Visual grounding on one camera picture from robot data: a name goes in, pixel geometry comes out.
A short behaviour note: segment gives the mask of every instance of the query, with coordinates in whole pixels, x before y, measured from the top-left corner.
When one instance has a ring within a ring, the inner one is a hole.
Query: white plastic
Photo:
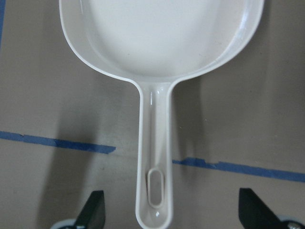
[[[254,34],[264,1],[59,2],[64,35],[75,54],[91,68],[139,90],[136,217],[145,229],[166,228],[173,217],[172,89],[235,57]],[[152,171],[161,176],[161,190],[149,184]],[[150,191],[162,196],[160,203],[151,202]]]
[[[60,229],[66,226],[73,226],[75,223],[75,219],[65,219],[55,223],[50,229]]]

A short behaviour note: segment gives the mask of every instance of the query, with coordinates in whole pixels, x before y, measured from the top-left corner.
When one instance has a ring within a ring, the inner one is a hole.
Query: black plastic part
[[[102,229],[105,225],[105,220],[104,191],[93,191],[72,228]]]
[[[238,217],[245,229],[288,229],[295,223],[300,229],[304,225],[294,221],[283,221],[250,188],[239,189]]]

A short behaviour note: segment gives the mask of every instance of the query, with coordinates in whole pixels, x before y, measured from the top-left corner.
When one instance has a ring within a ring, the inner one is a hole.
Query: blue tape
[[[173,160],[173,163],[179,165],[185,165],[185,166],[194,166],[194,167],[216,169],[227,172],[248,174],[259,177],[268,177],[268,178],[275,178],[280,180],[305,182],[304,173],[295,173],[295,172],[282,171],[276,169],[266,169],[266,168],[238,165],[238,164],[232,164],[226,162],[210,164],[210,163],[206,163],[205,160],[203,159],[193,158],[193,157],[187,157],[182,161]]]
[[[0,0],[0,48],[1,48],[2,28],[3,28],[3,20],[4,20],[4,8],[5,8],[5,0]]]
[[[90,143],[82,143],[82,142],[72,142],[67,140],[59,140],[55,138],[46,138],[46,137],[38,137],[38,136],[31,136],[31,135],[20,135],[17,133],[10,133],[0,131],[0,138],[11,140],[11,141],[18,141],[18,142],[25,142],[25,143],[33,143],[39,144],[44,146],[53,146],[59,148],[66,148],[66,149],[76,149],[82,151],[89,151],[89,152],[96,152],[102,154],[109,154],[113,152],[116,148],[114,146],[104,146],[104,145],[96,145]]]

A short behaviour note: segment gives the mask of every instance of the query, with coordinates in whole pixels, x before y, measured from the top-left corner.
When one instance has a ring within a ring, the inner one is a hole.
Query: handle hole
[[[148,202],[153,208],[159,208],[163,203],[164,176],[161,170],[152,168],[147,174]]]

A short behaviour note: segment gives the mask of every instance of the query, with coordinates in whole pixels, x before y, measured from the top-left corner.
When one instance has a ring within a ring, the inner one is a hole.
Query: scoop
[[[68,44],[88,66],[140,93],[136,217],[163,229],[173,217],[171,93],[235,57],[263,0],[59,0]]]

